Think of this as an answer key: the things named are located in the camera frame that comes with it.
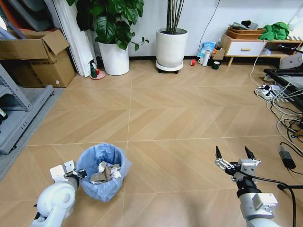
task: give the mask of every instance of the wicker basket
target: wicker basket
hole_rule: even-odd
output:
[[[228,30],[238,34],[263,34],[263,32],[265,32],[263,28],[259,28],[258,30],[237,30],[229,27]]]
[[[239,34],[227,29],[226,34],[234,39],[258,39],[261,34]]]

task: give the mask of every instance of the white bottle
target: white bottle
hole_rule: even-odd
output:
[[[206,65],[207,65],[209,56],[210,56],[210,50],[205,51],[204,58],[203,58],[203,62],[202,62],[202,65],[203,65],[203,66],[206,66]]]

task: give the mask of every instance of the trash can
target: trash can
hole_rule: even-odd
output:
[[[92,184],[90,177],[98,172],[98,165],[102,161],[119,164],[121,166],[119,171],[122,177],[112,178],[102,184]],[[77,169],[84,169],[87,173],[87,178],[83,178],[80,181],[80,185],[90,197],[108,202],[121,188],[123,179],[131,165],[132,163],[126,158],[121,148],[108,143],[97,144],[84,151],[77,162]]]

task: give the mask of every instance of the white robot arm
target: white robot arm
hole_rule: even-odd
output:
[[[272,193],[262,193],[253,178],[243,173],[254,176],[256,167],[261,163],[251,151],[245,147],[248,159],[239,159],[238,162],[229,163],[222,159],[221,153],[216,147],[215,164],[225,173],[232,176],[232,180],[237,184],[237,196],[240,199],[241,212],[246,220],[247,227],[280,227],[270,220],[274,218],[274,210],[278,201]]]
[[[85,170],[75,171],[75,162],[69,161],[50,169],[54,184],[39,196],[37,215],[31,227],[60,227],[72,213],[79,180],[86,177]]]

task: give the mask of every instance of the wooden cabinet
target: wooden cabinet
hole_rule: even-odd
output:
[[[261,58],[283,58],[292,55],[293,51],[282,51],[278,46],[282,44],[289,47],[299,47],[299,40],[260,40],[260,39],[233,39],[224,34],[221,39],[221,47],[225,49],[225,56],[230,57],[228,66],[232,64],[234,57],[258,57],[263,48],[271,50],[270,55],[261,54]]]

